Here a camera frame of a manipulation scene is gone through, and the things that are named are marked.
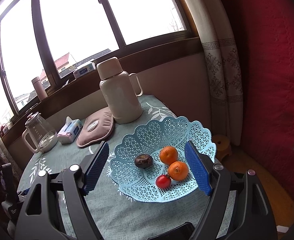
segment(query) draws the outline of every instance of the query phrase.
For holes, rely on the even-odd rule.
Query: red quilt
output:
[[[242,70],[241,146],[294,199],[294,1],[221,1]]]

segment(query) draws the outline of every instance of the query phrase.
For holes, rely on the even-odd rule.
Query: orange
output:
[[[173,146],[166,146],[160,151],[160,160],[167,165],[170,165],[178,160],[178,152]]]
[[[183,180],[187,177],[189,168],[183,162],[174,162],[168,168],[168,174],[173,180]]]

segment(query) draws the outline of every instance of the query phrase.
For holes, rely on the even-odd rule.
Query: round table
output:
[[[143,108],[141,117],[132,123],[115,124],[114,131],[107,140],[111,152],[110,158],[113,157],[112,152],[121,142],[122,137],[133,133],[137,125],[146,124],[151,119],[160,120],[166,116],[175,116],[154,96],[143,95],[139,100]],[[84,156],[93,153],[98,145],[99,143],[96,143],[86,148],[79,148],[76,140],[64,145],[57,142],[51,151],[34,154],[24,170],[18,190],[29,188],[39,170],[57,173],[73,164],[79,164]],[[209,199],[202,191],[197,189],[181,199],[168,203],[133,201],[121,194],[118,186],[111,180],[109,160],[95,190],[85,197],[90,213],[104,239],[147,239],[186,221],[193,223],[194,226],[197,225]],[[234,197],[235,193],[230,192],[218,237],[226,234],[233,211]],[[66,233],[76,238],[63,192],[59,192],[59,206]]]

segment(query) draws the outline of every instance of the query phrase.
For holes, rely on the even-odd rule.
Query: blue gripper pad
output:
[[[84,186],[83,190],[88,193],[95,189],[97,181],[100,177],[100,174],[103,171],[103,168],[105,166],[105,163],[109,156],[109,145],[108,143],[105,143],[102,148],[99,150],[99,152],[96,154],[96,157],[90,167],[87,169],[87,172],[84,176]]]
[[[185,144],[185,158],[189,167],[194,175],[194,178],[198,184],[200,190],[205,192],[207,196],[209,196],[212,192],[212,187],[210,185],[210,173],[213,166],[213,162],[207,155],[201,156],[204,154],[200,154],[197,148],[194,146],[191,140],[186,142]],[[208,157],[212,165],[204,159],[204,163],[200,158]]]

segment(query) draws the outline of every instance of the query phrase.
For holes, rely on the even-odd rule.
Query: glass teapot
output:
[[[31,113],[27,116],[25,123],[26,130],[23,132],[22,138],[27,147],[33,152],[48,152],[58,141],[56,130],[41,117],[39,112]],[[26,135],[29,133],[30,138],[36,146],[34,149],[26,140]]]

